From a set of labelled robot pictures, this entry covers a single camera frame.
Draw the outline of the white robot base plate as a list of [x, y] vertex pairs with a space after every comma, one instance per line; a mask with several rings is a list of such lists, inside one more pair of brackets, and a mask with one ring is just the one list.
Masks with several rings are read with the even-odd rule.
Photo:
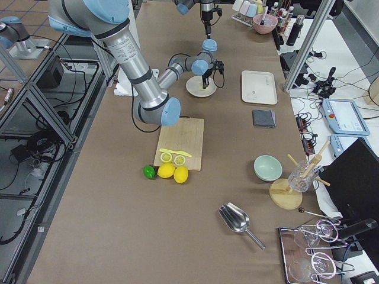
[[124, 70], [119, 67], [117, 74], [117, 83], [114, 89], [115, 96], [137, 96], [138, 93], [135, 88], [132, 87], [128, 77], [124, 73]]

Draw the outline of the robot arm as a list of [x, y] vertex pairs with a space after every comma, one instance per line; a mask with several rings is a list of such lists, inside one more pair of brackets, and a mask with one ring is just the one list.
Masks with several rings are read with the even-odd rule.
[[106, 44], [138, 94], [134, 115], [143, 123], [175, 125], [181, 104], [159, 86], [129, 30], [128, 1], [49, 1], [49, 23], [62, 33]]
[[224, 74], [224, 63], [216, 59], [217, 42], [213, 39], [203, 41], [202, 50], [196, 56], [175, 56], [164, 73], [158, 77], [158, 84], [162, 89], [168, 90], [184, 72], [191, 71], [201, 76], [202, 87], [209, 86], [209, 77], [218, 70]]

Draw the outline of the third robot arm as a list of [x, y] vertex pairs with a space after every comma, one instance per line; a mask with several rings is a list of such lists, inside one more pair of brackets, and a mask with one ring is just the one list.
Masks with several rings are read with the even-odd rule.
[[[205, 34], [207, 36], [207, 39], [211, 38], [211, 27], [218, 22], [218, 20], [222, 17], [223, 11], [222, 9], [214, 3], [212, 0], [174, 0], [173, 3], [175, 4], [178, 12], [181, 15], [186, 15], [190, 9], [195, 5], [200, 5], [200, 19], [201, 22], [204, 25]], [[211, 20], [213, 19], [213, 14], [216, 13], [218, 15], [218, 19], [216, 22], [211, 23]]]

